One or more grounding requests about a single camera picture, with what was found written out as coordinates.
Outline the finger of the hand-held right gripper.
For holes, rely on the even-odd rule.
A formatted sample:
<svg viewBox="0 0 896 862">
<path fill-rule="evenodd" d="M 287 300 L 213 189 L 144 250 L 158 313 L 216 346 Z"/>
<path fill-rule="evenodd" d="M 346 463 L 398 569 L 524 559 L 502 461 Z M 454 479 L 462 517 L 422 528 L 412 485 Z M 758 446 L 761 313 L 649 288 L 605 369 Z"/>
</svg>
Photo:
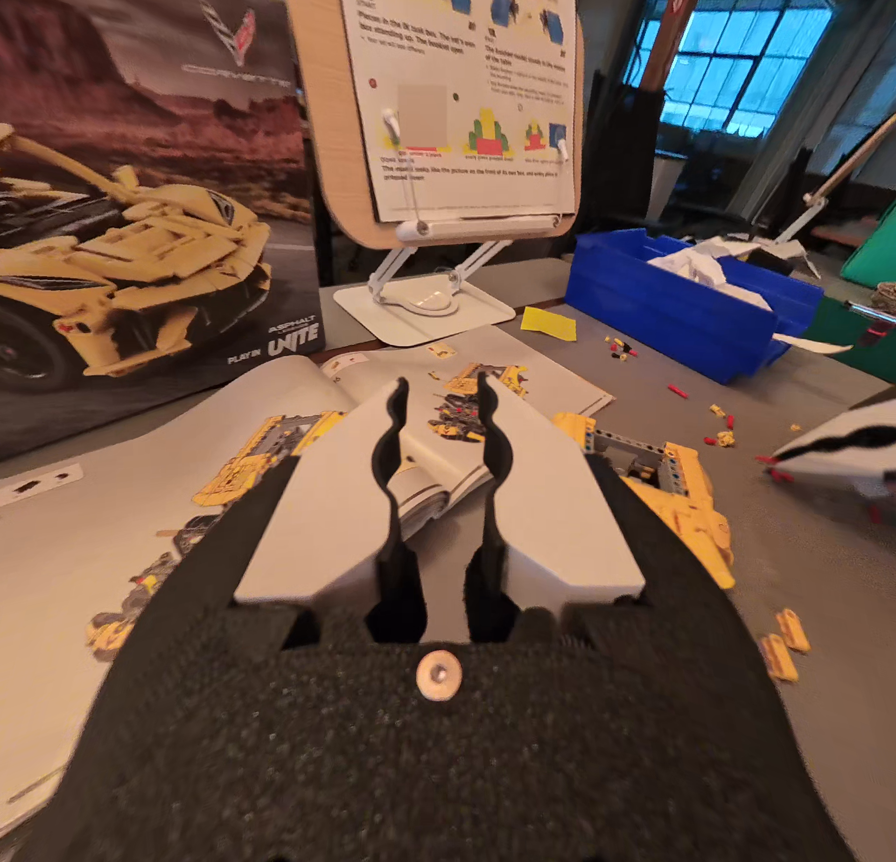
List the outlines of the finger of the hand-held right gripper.
<svg viewBox="0 0 896 862">
<path fill-rule="evenodd" d="M 895 446 L 849 447 L 838 452 L 812 452 L 777 461 L 773 469 L 800 486 L 836 489 L 868 500 L 895 496 Z"/>
<path fill-rule="evenodd" d="M 895 443 L 895 399 L 853 408 L 772 453 L 797 458 L 809 453 L 879 451 Z"/>
</svg>

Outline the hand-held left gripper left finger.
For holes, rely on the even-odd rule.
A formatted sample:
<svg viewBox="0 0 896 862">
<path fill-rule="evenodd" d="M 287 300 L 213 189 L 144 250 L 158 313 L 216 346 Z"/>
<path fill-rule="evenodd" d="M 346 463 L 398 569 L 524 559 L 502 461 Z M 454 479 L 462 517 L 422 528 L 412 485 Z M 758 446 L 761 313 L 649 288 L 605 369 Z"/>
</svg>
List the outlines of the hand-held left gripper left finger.
<svg viewBox="0 0 896 862">
<path fill-rule="evenodd" d="M 299 454 L 234 599 L 361 614 L 375 641 L 417 644 L 427 628 L 417 556 L 390 489 L 409 384 L 390 380 Z"/>
</svg>

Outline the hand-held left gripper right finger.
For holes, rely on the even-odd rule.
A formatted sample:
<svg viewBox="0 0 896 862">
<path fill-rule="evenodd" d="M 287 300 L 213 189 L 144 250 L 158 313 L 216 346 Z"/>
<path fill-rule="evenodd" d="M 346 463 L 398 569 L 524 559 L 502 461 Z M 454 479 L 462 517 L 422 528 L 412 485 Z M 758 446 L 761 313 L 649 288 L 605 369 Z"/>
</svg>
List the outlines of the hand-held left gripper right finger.
<svg viewBox="0 0 896 862">
<path fill-rule="evenodd" d="M 507 641 L 526 610 L 562 624 L 579 609 L 639 599 L 645 577 L 596 476 L 605 463 L 496 376 L 477 376 L 477 399 L 492 486 L 465 573 L 471 642 Z"/>
</svg>

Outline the yellow toy brick car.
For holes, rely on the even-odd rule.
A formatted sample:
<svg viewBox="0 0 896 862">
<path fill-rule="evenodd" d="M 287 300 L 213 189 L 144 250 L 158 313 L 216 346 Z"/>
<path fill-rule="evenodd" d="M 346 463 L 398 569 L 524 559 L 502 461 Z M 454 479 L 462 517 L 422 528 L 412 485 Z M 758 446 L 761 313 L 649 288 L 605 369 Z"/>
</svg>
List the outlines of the yellow toy brick car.
<svg viewBox="0 0 896 862">
<path fill-rule="evenodd" d="M 735 587 L 729 523 L 715 508 L 711 480 L 694 449 L 673 442 L 636 441 L 599 429 L 594 419 L 572 412 L 557 413 L 552 422 L 586 454 L 609 462 L 612 453 L 629 455 L 625 468 L 615 467 L 616 474 L 678 536 L 722 590 Z"/>
</svg>

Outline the grey desk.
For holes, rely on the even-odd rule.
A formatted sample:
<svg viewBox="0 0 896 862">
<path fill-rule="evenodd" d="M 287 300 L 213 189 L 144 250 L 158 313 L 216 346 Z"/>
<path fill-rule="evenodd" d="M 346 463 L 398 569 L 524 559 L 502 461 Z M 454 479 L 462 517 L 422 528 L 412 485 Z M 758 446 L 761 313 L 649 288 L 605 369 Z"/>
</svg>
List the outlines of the grey desk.
<svg viewBox="0 0 896 862">
<path fill-rule="evenodd" d="M 755 460 L 792 424 L 818 427 L 885 383 L 801 350 L 729 386 L 652 349 L 610 362 L 602 322 L 563 305 L 568 273 L 554 259 L 499 263 L 473 283 L 518 310 L 557 308 L 577 320 L 576 343 L 530 333 L 521 341 L 616 397 L 602 428 L 695 447 L 715 420 L 711 404 L 734 414 L 736 447 L 700 453 L 732 527 L 732 599 L 754 634 L 771 631 L 785 608 L 800 616 L 812 652 L 798 656 L 799 682 L 780 693 L 805 760 L 859 859 L 894 860 L 894 506 L 880 505 L 882 521 L 872 521 L 852 496 L 777 484 Z"/>
</svg>

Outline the scattered small brick pieces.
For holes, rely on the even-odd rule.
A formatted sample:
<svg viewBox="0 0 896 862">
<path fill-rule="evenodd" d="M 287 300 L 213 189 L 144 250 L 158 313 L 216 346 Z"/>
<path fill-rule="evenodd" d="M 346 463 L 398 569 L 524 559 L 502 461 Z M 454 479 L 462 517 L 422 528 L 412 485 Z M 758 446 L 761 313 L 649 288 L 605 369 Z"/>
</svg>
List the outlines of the scattered small brick pieces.
<svg viewBox="0 0 896 862">
<path fill-rule="evenodd" d="M 638 351 L 634 349 L 628 342 L 622 341 L 617 337 L 612 337 L 610 335 L 606 336 L 604 339 L 605 343 L 608 346 L 611 357 L 614 360 L 618 361 L 627 361 L 634 360 L 639 355 Z M 716 446 L 720 448 L 732 448 L 736 445 L 736 437 L 735 437 L 735 427 L 736 427 L 736 417 L 735 414 L 725 410 L 719 404 L 712 403 L 710 405 L 705 405 L 704 408 L 706 411 L 711 414 L 712 418 L 719 422 L 719 427 L 715 434 L 703 437 L 702 441 L 704 444 L 708 446 Z"/>
</svg>

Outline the green plastic tote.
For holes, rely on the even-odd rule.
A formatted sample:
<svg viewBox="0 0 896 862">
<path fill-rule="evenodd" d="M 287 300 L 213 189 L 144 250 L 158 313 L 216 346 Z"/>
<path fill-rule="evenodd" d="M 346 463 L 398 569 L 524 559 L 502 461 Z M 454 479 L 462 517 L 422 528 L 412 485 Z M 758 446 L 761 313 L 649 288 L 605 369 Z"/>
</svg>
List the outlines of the green plastic tote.
<svg viewBox="0 0 896 862">
<path fill-rule="evenodd" d="M 895 282 L 895 203 L 883 213 L 871 236 L 844 263 L 840 277 L 874 289 Z"/>
</svg>

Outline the yellow paper note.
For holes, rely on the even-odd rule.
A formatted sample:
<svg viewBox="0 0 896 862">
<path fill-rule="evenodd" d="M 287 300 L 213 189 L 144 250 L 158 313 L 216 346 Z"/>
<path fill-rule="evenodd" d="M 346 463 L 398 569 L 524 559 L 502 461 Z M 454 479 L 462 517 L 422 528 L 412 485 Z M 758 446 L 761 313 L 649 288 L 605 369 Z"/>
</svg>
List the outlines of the yellow paper note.
<svg viewBox="0 0 896 862">
<path fill-rule="evenodd" d="M 521 316 L 521 330 L 537 332 L 558 341 L 577 341 L 575 319 L 543 308 L 526 307 Z"/>
</svg>

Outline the blue storage bin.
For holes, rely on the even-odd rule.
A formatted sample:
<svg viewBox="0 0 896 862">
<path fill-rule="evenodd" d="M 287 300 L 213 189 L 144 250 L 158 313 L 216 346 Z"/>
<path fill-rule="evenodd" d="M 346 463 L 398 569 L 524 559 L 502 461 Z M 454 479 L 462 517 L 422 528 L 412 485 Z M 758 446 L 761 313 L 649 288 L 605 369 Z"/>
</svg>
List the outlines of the blue storage bin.
<svg viewBox="0 0 896 862">
<path fill-rule="evenodd" d="M 762 308 L 652 263 L 686 249 L 644 229 L 580 234 L 566 304 L 721 385 L 783 357 L 789 344 L 777 334 L 810 328 L 821 287 L 723 256 L 726 284 L 760 296 Z"/>
</svg>

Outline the open instruction booklet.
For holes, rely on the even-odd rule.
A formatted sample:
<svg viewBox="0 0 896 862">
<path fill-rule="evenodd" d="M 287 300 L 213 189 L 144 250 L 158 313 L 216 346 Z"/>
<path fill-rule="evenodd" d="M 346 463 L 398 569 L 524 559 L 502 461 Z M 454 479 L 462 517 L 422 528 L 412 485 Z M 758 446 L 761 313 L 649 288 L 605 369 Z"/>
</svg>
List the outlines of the open instruction booklet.
<svg viewBox="0 0 896 862">
<path fill-rule="evenodd" d="M 410 537 L 484 485 L 476 376 L 540 414 L 615 397 L 495 326 L 313 364 L 278 357 L 147 435 L 2 486 L 2 835 L 44 805 L 106 672 L 183 557 L 263 475 L 396 377 L 409 383 L 389 488 Z"/>
</svg>

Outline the crumpled white paper bags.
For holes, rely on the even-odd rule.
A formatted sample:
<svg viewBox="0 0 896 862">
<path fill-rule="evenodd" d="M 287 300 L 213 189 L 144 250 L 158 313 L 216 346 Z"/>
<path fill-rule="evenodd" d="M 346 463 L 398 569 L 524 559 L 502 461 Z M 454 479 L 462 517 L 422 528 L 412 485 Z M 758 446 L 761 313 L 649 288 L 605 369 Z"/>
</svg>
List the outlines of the crumpled white paper bags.
<svg viewBox="0 0 896 862">
<path fill-rule="evenodd" d="M 719 261 L 707 254 L 711 249 L 717 250 L 718 248 L 712 245 L 700 244 L 665 256 L 654 257 L 648 263 L 667 273 L 677 274 L 685 280 L 709 287 L 718 293 L 742 301 L 754 308 L 772 312 L 772 308 L 761 294 L 728 282 Z M 772 339 L 820 355 L 839 354 L 854 348 L 852 344 L 840 346 L 778 332 L 772 334 Z"/>
</svg>

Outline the white stand with wooden board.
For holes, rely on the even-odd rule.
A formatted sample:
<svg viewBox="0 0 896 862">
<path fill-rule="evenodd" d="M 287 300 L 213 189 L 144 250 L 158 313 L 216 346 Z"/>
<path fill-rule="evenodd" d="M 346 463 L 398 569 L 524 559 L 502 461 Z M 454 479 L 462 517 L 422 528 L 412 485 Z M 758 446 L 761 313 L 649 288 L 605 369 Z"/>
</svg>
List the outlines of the white stand with wooden board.
<svg viewBox="0 0 896 862">
<path fill-rule="evenodd" d="M 844 184 L 852 173 L 867 161 L 876 149 L 883 143 L 890 133 L 894 131 L 895 114 L 890 115 L 868 136 L 857 145 L 854 151 L 849 153 L 836 166 L 833 173 L 823 180 L 811 193 L 801 197 L 803 210 L 798 218 L 795 218 L 787 228 L 781 229 L 771 243 L 772 248 L 778 250 L 784 245 L 796 241 L 798 233 L 807 227 L 817 217 L 830 201 L 831 194 Z"/>
</svg>

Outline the brown wooden pillar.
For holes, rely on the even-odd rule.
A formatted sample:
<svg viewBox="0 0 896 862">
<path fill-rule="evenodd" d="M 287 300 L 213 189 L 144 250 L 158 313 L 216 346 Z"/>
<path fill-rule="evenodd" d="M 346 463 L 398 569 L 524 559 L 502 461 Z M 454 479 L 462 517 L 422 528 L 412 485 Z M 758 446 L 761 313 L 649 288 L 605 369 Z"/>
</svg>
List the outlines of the brown wooden pillar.
<svg viewBox="0 0 896 862">
<path fill-rule="evenodd" d="M 697 1 L 667 0 L 640 82 L 640 90 L 647 93 L 659 93 L 664 90 Z"/>
</svg>

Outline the toy car set box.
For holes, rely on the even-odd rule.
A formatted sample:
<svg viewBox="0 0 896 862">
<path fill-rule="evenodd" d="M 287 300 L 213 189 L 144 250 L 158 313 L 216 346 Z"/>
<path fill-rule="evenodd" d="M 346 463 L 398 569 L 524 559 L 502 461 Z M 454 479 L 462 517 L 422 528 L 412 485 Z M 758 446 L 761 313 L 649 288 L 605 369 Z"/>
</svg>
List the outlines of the toy car set box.
<svg viewBox="0 0 896 862">
<path fill-rule="evenodd" d="M 1 0 L 2 460 L 322 350 L 281 0 Z"/>
</svg>

